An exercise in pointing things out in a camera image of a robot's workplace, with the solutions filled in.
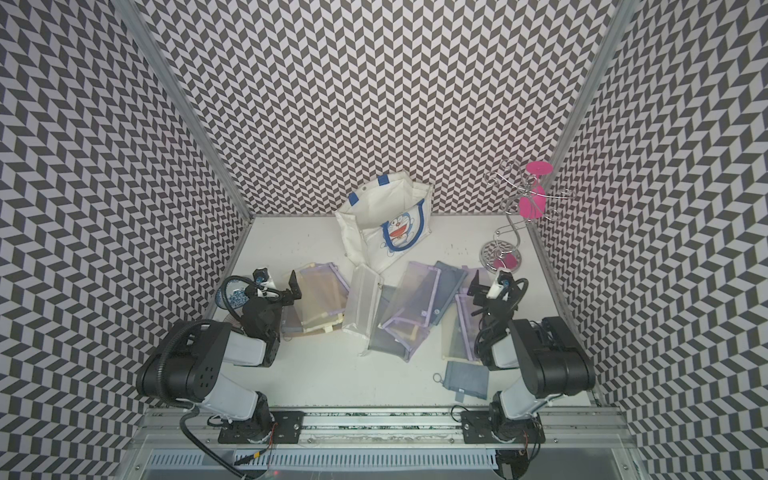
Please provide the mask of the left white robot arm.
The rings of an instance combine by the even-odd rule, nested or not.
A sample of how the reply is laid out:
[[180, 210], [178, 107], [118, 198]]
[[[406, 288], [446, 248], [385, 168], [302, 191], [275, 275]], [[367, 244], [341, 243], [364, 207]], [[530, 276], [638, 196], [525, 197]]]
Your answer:
[[217, 297], [239, 329], [210, 319], [174, 323], [139, 369], [136, 389], [169, 406], [217, 416], [222, 441], [260, 442], [277, 426], [267, 397], [228, 378], [222, 366], [270, 367], [281, 343], [283, 309], [302, 298], [301, 287], [291, 272], [288, 288], [279, 290], [262, 268], [225, 278]]

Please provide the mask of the clear white mesh pouch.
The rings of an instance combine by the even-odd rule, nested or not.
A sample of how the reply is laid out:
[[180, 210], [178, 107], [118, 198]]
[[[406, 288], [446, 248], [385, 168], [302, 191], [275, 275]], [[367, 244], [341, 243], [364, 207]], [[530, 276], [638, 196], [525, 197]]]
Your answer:
[[365, 264], [355, 267], [344, 311], [342, 331], [369, 339], [374, 327], [383, 281]]

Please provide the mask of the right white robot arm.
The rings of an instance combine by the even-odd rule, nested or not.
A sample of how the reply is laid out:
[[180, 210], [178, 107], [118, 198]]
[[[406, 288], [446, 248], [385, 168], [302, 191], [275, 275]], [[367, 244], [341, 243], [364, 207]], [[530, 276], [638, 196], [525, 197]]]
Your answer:
[[489, 430], [501, 443], [543, 443], [539, 411], [552, 400], [596, 385], [593, 361], [563, 318], [514, 317], [528, 287], [527, 279], [516, 279], [505, 269], [499, 269], [488, 285], [476, 273], [468, 287], [476, 307], [470, 315], [479, 319], [471, 353], [491, 371], [520, 374], [511, 386], [496, 392], [489, 404]]

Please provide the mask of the large purple trim mesh pouch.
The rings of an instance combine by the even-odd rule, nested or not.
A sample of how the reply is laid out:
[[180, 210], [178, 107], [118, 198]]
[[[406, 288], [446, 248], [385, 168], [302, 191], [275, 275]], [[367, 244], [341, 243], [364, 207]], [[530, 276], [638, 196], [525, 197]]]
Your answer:
[[349, 286], [334, 263], [312, 263], [296, 273], [302, 292], [302, 298], [294, 303], [300, 325], [302, 318], [345, 311]]

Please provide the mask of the white canvas bag blue handles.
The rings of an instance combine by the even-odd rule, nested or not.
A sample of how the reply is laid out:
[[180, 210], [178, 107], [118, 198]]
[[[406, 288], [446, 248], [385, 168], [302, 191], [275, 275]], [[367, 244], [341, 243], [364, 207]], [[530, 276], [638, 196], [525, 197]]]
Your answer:
[[380, 175], [350, 192], [335, 211], [345, 255], [377, 273], [430, 233], [434, 187], [406, 172]]

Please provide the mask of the large yellow trim mesh pouch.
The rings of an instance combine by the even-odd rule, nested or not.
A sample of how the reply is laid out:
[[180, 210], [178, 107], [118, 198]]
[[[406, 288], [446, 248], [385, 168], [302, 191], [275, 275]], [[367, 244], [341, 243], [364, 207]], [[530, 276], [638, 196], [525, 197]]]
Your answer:
[[302, 330], [306, 334], [320, 332], [329, 333], [339, 328], [344, 320], [344, 310], [323, 312], [321, 315], [301, 319]]

